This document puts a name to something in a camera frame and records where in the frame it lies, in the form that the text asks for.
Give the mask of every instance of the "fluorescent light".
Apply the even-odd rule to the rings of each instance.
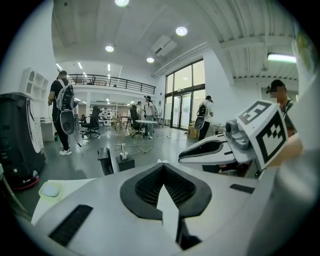
[[[108,45],[108,46],[105,47],[105,50],[106,50],[107,52],[111,53],[111,52],[114,51],[114,48],[113,48],[112,46]]]
[[[178,27],[178,28],[175,30],[175,32],[176,32],[179,36],[183,37],[183,36],[185,36],[185,35],[188,33],[188,30],[187,30],[184,26],[180,26],[180,27]]]
[[[296,57],[292,55],[276,54],[276,53],[268,54],[268,61],[289,62],[289,63],[297,62]]]
[[[149,57],[149,58],[146,59],[146,61],[149,62],[149,63],[153,63],[155,60],[154,60],[154,58]]]
[[[124,7],[129,4],[129,0],[114,0],[114,2],[119,7]]]

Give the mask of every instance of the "cardboard box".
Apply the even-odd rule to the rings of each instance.
[[[188,126],[188,135],[189,138],[198,139],[199,131],[195,129],[193,125]]]

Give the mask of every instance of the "white sneaker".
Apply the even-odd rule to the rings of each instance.
[[[69,156],[72,154],[70,148],[68,150],[62,150],[59,152],[61,156]]]

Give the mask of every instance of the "ceiling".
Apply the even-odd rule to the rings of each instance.
[[[56,61],[103,61],[156,71],[162,63],[202,43],[198,31],[178,36],[176,28],[188,22],[160,0],[131,0],[118,7],[114,0],[55,0],[52,43]],[[151,46],[166,35],[176,44],[165,57],[156,57]],[[107,45],[114,52],[107,52]],[[155,62],[146,61],[153,57]]]
[[[74,90],[74,97],[86,102],[87,93],[83,91]],[[141,97],[132,97],[122,94],[110,94],[110,93],[100,93],[100,92],[91,92],[91,102],[107,102],[106,98],[109,99],[111,103],[119,103],[119,104],[129,104],[130,102],[134,102],[133,104],[137,104],[138,101],[144,102],[145,99]]]
[[[179,26],[188,29],[178,36]],[[161,35],[177,43],[166,57],[151,46]],[[249,78],[297,80],[295,64],[268,61],[293,54],[292,18],[269,0],[55,0],[52,43],[57,62],[101,61],[151,74],[200,44],[214,50],[230,83]],[[114,45],[114,52],[106,52]],[[150,64],[147,57],[153,57]]]

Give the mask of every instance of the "air conditioner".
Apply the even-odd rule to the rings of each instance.
[[[154,52],[157,57],[166,56],[176,46],[177,44],[172,41],[170,37],[162,35],[151,47],[151,51]]]

